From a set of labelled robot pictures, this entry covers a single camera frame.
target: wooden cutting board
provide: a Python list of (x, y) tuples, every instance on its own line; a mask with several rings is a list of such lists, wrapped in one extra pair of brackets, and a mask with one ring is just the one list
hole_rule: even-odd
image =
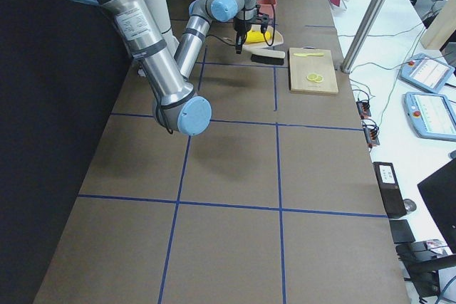
[[(322, 53), (323, 56), (295, 56), (295, 53)], [(330, 50), (290, 48), (290, 91), (292, 93), (338, 94), (336, 73)], [(309, 74), (323, 76), (320, 83), (307, 79)]]

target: black curtain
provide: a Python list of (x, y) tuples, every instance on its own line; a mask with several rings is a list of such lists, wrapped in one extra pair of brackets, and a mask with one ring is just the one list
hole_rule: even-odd
[(0, 303), (31, 303), (130, 59), (99, 9), (0, 0)]

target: blue cable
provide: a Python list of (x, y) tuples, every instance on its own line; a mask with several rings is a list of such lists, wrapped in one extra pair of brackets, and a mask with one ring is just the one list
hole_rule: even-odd
[(442, 299), (443, 299), (443, 295), (445, 294), (445, 291), (450, 287), (451, 283), (453, 281), (456, 281), (456, 276), (454, 276), (453, 278), (451, 278), (451, 280), (447, 283), (447, 285), (445, 285), (445, 287), (443, 288), (442, 292), (440, 292), (440, 295), (439, 297), (437, 298), (437, 300), (435, 301), (435, 304), (438, 304)]

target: white table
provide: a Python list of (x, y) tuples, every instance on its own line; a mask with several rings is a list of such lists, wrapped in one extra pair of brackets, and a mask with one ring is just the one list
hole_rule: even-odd
[[(341, 8), (333, 6), (332, 14), (338, 35), (355, 35), (370, 1), (348, 0), (347, 9), (344, 6)], [(375, 96), (370, 101), (370, 110), (372, 119), (378, 124), (380, 124), (380, 114), (386, 106), (399, 68), (383, 70), (371, 64), (359, 67), (358, 65), (374, 62), (386, 68), (392, 68), (401, 64), (406, 56), (412, 55), (413, 48), (412, 50), (410, 48), (415, 46), (414, 42), (424, 29), (420, 23), (420, 17), (408, 0), (385, 0), (383, 8), (370, 30), (370, 35), (394, 34), (416, 27), (407, 33), (393, 37), (367, 37), (353, 64), (351, 79), (368, 85)], [(344, 55), (352, 40), (353, 37), (339, 36)], [(413, 55), (420, 52), (432, 57), (441, 56), (439, 51), (425, 50), (418, 43)], [(452, 77), (450, 83), (455, 84), (455, 79)], [(359, 88), (367, 91), (367, 88), (362, 85), (359, 85)], [(374, 147), (370, 155), (373, 162), (392, 162), (394, 164), (403, 198), (412, 199), (417, 204), (418, 209), (403, 218), (408, 220), (416, 241), (428, 239), (443, 241), (440, 231), (420, 196), (417, 184), (450, 161), (448, 154), (456, 150), (456, 143), (422, 139), (415, 134), (403, 107), (403, 94), (409, 91), (419, 90), (397, 80), (380, 125), (380, 146)], [(455, 89), (444, 87), (441, 93), (456, 101)], [(360, 94), (360, 99), (364, 98), (366, 98), (365, 95)], [(410, 286), (409, 290), (411, 290), (409, 295), (412, 297), (412, 303), (417, 303), (415, 302), (417, 298), (414, 298)]]

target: blue tablet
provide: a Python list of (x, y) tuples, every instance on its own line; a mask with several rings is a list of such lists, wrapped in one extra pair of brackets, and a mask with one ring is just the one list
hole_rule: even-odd
[(451, 65), (419, 53), (402, 67), (400, 78), (425, 92), (438, 93), (454, 71)]
[(418, 136), (456, 141), (456, 115), (446, 96), (413, 92), (404, 96), (405, 110)]

